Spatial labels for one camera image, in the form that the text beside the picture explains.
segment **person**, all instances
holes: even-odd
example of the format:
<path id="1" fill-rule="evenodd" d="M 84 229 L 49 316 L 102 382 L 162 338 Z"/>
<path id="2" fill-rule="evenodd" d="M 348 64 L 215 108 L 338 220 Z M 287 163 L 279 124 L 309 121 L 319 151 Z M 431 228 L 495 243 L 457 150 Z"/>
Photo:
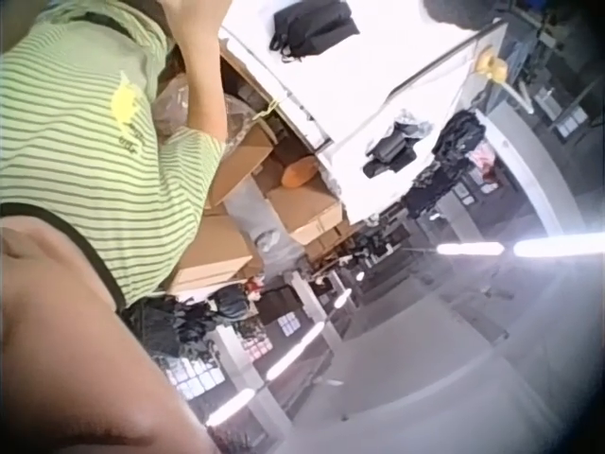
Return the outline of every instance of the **person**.
<path id="1" fill-rule="evenodd" d="M 144 3 L 55 1 L 2 56 L 2 423 L 32 448 L 212 451 L 115 311 L 155 290 L 198 230 L 227 134 L 217 37 L 231 0 L 162 0 L 170 38 Z M 158 148 L 150 103 L 172 39 L 189 113 Z"/>

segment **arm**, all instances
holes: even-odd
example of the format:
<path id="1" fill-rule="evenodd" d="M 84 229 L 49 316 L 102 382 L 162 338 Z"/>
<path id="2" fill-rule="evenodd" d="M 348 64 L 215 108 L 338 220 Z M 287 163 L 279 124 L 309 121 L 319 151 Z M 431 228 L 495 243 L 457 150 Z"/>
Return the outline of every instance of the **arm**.
<path id="1" fill-rule="evenodd" d="M 3 229 L 2 242 L 3 419 L 13 433 L 67 453 L 214 452 L 110 307 L 27 237 Z"/>
<path id="2" fill-rule="evenodd" d="M 181 48 L 189 84 L 187 126 L 206 132 L 219 142 L 227 140 L 227 111 L 220 77 L 218 40 L 207 40 L 194 48 Z"/>

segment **plastic bag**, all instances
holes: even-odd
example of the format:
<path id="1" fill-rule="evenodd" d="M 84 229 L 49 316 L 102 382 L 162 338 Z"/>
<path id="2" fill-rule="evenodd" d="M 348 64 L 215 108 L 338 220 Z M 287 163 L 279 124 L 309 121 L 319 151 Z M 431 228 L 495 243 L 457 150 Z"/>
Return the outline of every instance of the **plastic bag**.
<path id="1" fill-rule="evenodd" d="M 227 107 L 227 147 L 223 157 L 242 143 L 246 134 L 254 125 L 256 112 L 244 101 L 231 95 L 225 95 Z M 189 109 L 189 86 L 185 74 L 180 74 L 168 83 L 164 91 L 151 106 L 153 123 L 160 142 L 176 132 L 187 123 Z"/>

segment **black bag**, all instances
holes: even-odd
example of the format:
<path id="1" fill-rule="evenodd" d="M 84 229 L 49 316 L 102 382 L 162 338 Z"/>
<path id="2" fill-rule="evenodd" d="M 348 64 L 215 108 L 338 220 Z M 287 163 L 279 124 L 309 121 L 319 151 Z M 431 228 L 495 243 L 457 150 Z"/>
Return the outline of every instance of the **black bag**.
<path id="1" fill-rule="evenodd" d="M 320 55 L 347 38 L 358 35 L 351 8 L 340 0 L 306 0 L 273 16 L 275 34 L 269 49 L 285 61 Z"/>

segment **hand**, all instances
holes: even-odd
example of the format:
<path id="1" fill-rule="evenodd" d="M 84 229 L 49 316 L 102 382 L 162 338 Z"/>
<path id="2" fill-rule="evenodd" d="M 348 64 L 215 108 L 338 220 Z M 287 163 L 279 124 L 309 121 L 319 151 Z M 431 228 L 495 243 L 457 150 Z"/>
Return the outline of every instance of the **hand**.
<path id="1" fill-rule="evenodd" d="M 216 42 L 233 0 L 157 0 L 181 49 Z"/>

